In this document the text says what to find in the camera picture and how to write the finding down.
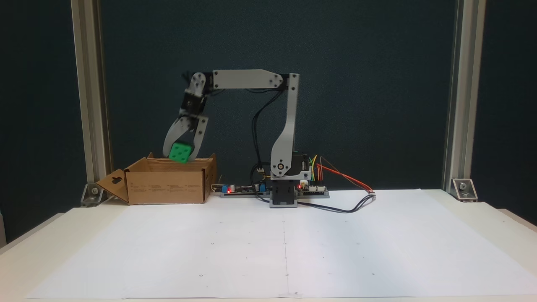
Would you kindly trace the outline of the wide curved grey gripper finger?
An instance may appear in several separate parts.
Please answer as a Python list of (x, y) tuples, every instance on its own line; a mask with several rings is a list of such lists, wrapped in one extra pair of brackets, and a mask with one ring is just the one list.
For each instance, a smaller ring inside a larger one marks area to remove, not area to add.
[(186, 115), (177, 118), (169, 127), (163, 144), (163, 155), (169, 157), (172, 145), (190, 129), (190, 119)]

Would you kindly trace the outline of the narrow straight grey gripper finger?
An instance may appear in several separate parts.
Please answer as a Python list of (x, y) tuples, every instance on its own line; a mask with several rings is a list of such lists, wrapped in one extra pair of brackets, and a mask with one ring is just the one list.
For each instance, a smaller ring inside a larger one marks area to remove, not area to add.
[(207, 126), (205, 126), (204, 128), (192, 128), (192, 131), (194, 132), (193, 149), (192, 153), (189, 156), (189, 161), (194, 161), (198, 157), (200, 148), (203, 144), (203, 138), (206, 133), (206, 128)]

